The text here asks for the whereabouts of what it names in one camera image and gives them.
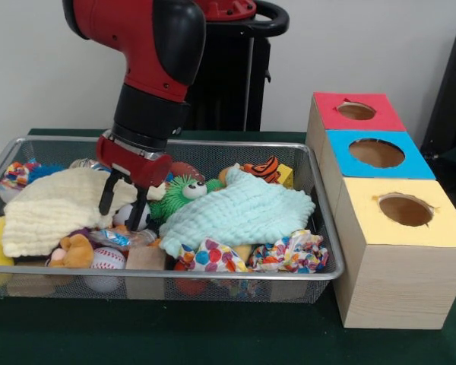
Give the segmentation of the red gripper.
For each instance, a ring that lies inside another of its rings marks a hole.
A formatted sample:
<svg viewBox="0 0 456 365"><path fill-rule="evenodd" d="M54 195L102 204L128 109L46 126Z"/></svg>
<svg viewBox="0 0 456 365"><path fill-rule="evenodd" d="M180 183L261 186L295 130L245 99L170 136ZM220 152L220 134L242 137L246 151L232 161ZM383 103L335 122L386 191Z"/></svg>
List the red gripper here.
<svg viewBox="0 0 456 365"><path fill-rule="evenodd" d="M128 229L136 231L147 204L147 190L143 187L159 186L165 180L172 166L171 156L162 151L152 152L129 145L114 138L110 131L105 131L98 138L96 153L98 161L112 171L103 188L100 214L109 213L120 172L136 185L137 200L128 218Z"/></svg>

